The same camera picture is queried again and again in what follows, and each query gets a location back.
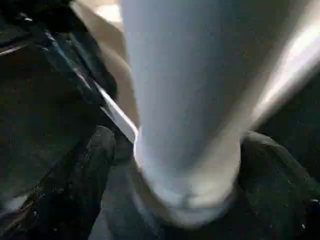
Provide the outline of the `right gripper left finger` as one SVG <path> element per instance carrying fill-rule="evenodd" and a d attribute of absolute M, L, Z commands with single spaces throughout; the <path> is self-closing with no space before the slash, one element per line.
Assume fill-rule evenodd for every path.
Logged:
<path fill-rule="evenodd" d="M 14 221 L 16 240 L 86 240 L 115 158 L 114 133 L 96 126 L 32 190 Z"/>

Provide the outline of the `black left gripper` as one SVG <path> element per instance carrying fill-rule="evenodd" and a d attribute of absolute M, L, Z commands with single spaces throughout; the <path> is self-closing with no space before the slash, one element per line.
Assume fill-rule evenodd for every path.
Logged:
<path fill-rule="evenodd" d="M 94 81 L 117 99 L 116 80 L 105 66 L 95 38 L 89 32 L 74 32 L 80 30 L 80 19 L 70 2 L 10 2 L 9 21 L 26 31 L 37 26 L 58 33 L 70 32 L 70 40 L 61 34 L 43 33 L 42 49 L 49 63 L 72 82 L 86 102 L 105 105 Z"/>

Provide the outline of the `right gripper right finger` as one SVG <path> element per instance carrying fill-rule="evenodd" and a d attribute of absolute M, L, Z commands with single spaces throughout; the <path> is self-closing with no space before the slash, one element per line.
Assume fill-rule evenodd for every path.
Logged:
<path fill-rule="evenodd" d="M 272 138 L 249 131 L 241 143 L 239 184 L 275 240 L 320 238 L 320 184 Z"/>

